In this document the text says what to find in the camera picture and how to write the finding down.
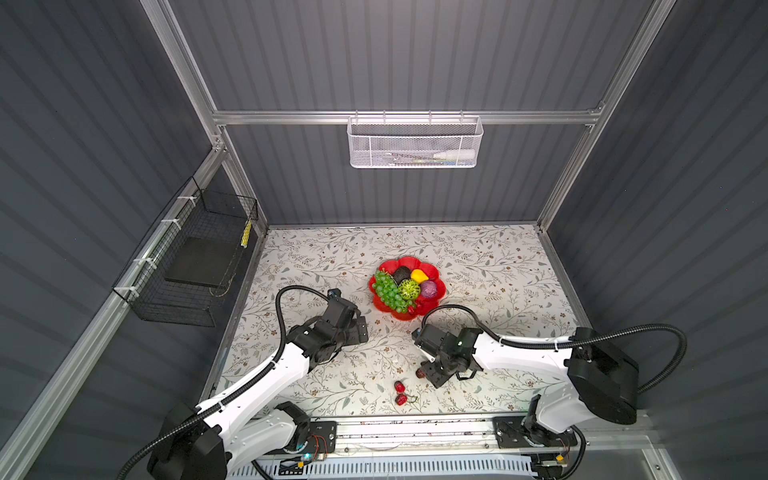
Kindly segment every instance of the purple onion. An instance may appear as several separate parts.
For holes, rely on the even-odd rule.
[[[424,280],[421,285],[422,296],[424,298],[435,298],[437,296],[437,283],[432,280]]]

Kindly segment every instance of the yellow tag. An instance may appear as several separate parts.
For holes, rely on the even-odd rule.
[[[243,239],[240,241],[241,247],[248,247],[248,237],[250,237],[250,220],[245,224],[245,230],[243,230]]]

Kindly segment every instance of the black wire basket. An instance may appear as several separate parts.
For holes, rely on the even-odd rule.
[[[175,219],[161,220],[163,233],[152,251],[141,259],[133,255],[118,277],[119,282],[128,267],[139,262],[133,282],[115,284],[113,290],[142,320],[195,326],[226,322],[247,267],[245,252],[252,251],[248,247],[257,240],[256,221],[256,199],[198,189]],[[195,284],[169,279],[178,261],[189,260],[191,243],[217,247],[215,280]]]

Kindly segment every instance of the white mesh basket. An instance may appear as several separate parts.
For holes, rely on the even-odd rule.
[[[472,168],[482,140],[480,117],[428,114],[350,117],[349,162],[355,168]]]

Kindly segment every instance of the floral tablecloth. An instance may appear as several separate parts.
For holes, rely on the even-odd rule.
[[[288,399],[314,416],[525,410],[537,389],[556,384],[517,370],[479,372],[464,382],[454,378],[440,389],[417,379],[423,356],[410,334],[420,317],[401,322],[379,312],[367,285],[383,260],[405,255],[439,268],[448,288],[441,303],[472,308],[497,333],[559,336],[575,329],[533,226],[271,230],[218,390],[277,347],[274,296],[292,283],[341,289],[365,314],[370,337],[366,344],[345,347],[336,360],[283,390],[267,408]],[[324,302],[311,293],[283,296],[288,328],[323,311]],[[453,333],[472,326],[461,311],[436,313],[430,322]],[[405,406],[394,403],[396,380],[412,397]]]

